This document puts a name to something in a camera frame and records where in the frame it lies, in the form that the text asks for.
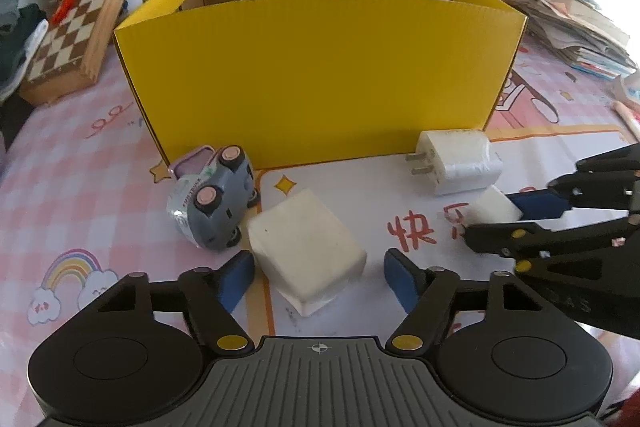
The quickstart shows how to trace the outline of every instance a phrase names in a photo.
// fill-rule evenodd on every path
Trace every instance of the pink checkered tablecloth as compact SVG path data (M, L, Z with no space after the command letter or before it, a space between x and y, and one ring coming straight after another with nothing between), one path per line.
M525 38L489 129L622 127L609 104L606 82ZM165 211L172 187L113 48L97 86L34 111L0 182L0 427L39 422L30 354L117 278L175 279L235 253L180 235Z

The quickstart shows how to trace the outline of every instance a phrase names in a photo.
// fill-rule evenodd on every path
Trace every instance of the rainbow print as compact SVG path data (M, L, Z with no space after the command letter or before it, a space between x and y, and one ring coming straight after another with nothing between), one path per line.
M61 253L53 261L42 279L42 288L54 290L67 275L77 277L82 287L92 271L102 271L95 255L82 248L72 248Z

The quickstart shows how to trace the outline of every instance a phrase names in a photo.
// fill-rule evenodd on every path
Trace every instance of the yellow cardboard box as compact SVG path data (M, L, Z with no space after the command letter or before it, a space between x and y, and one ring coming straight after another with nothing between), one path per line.
M272 168L484 127L525 23L500 0L148 0L115 41L167 163L234 143Z

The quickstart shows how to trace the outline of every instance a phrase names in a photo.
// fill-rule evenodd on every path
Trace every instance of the metal prong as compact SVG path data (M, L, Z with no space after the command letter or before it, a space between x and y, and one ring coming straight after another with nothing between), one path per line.
M411 174L429 174L433 171L433 167L416 167L411 169Z
M427 158L426 152L410 152L408 155L404 157L404 159L408 162L415 162L416 160L424 160Z

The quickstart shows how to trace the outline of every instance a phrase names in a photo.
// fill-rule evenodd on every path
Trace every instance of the toy car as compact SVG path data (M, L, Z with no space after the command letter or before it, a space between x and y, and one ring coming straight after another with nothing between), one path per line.
M199 148L170 166L177 178L167 211L184 235L207 250L223 250L240 242L238 224L245 211L260 201L254 170L241 147L230 145L205 157L212 149ZM193 159L199 156L199 162ZM198 175L178 174L180 166L204 164Z

